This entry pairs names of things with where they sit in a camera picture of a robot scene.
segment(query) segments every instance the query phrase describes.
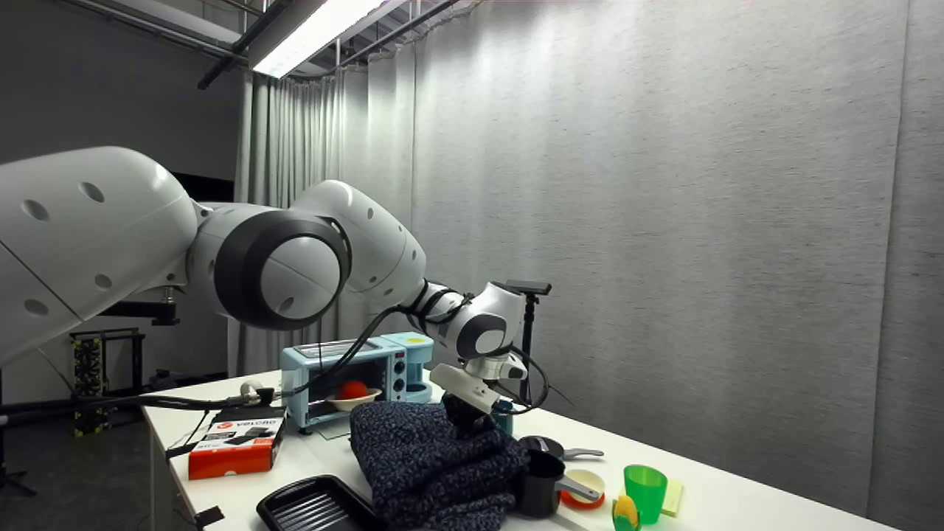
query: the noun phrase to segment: metal stand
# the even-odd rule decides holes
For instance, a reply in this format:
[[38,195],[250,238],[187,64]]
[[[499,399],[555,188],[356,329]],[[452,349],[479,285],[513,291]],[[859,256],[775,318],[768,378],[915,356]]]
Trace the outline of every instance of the metal stand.
[[[524,332],[523,332],[523,362],[530,365],[530,327],[533,327],[533,306],[541,303],[544,296],[553,291],[553,284],[536,284],[536,279],[507,279],[499,284],[507,291],[524,296]],[[530,403],[530,378],[520,384],[520,403]]]
[[0,416],[0,489],[11,489],[17,495],[35,495],[35,489],[29,489],[23,484],[27,471],[8,471],[7,470],[7,416]]

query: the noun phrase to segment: small bowl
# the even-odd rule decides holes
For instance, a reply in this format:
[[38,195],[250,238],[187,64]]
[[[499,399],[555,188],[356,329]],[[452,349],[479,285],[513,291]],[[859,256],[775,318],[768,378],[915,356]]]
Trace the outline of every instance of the small bowl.
[[370,403],[370,400],[377,400],[380,390],[371,390],[370,396],[353,396],[353,399],[340,399],[340,396],[330,396],[327,400],[340,411],[340,414],[349,414],[359,403]]

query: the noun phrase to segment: blue device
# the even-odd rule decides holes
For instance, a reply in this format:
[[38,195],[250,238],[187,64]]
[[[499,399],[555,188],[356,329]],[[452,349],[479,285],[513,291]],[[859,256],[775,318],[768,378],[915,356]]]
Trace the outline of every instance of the blue device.
[[302,430],[349,416],[330,400],[345,380],[362,380],[370,390],[377,390],[377,400],[432,400],[432,386],[426,384],[421,368],[435,360],[435,338],[421,332],[371,335],[345,368],[330,378],[318,378],[349,349],[350,338],[283,349],[283,390],[306,386],[306,393],[286,399],[288,419]]

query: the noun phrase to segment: green container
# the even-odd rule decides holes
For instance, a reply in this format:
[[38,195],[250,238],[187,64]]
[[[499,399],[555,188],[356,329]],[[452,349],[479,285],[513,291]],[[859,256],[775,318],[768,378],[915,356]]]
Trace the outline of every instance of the green container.
[[668,501],[671,478],[653,467],[626,467],[623,470],[626,495],[640,509],[640,524],[654,524],[662,504]]

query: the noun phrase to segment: tripod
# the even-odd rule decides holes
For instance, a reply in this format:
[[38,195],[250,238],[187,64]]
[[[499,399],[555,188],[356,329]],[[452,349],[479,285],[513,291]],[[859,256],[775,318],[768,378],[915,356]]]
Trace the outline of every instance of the tripod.
[[11,493],[17,493],[17,495],[35,495],[35,489],[29,489],[29,486],[23,484],[23,474],[27,474],[27,471],[8,471],[8,470],[7,470],[7,424],[8,424],[8,419],[0,416],[0,493],[2,493],[2,489],[11,489]]

